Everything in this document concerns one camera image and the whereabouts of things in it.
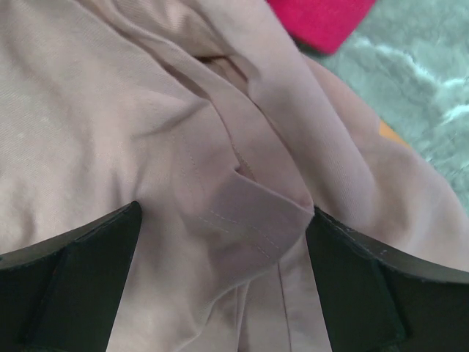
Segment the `garment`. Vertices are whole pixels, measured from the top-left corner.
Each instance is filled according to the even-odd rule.
[[[365,18],[375,0],[268,0],[297,39],[332,54]]]
[[[143,208],[109,352],[330,351],[314,205],[469,270],[449,185],[264,0],[3,0],[0,63],[0,252]]]

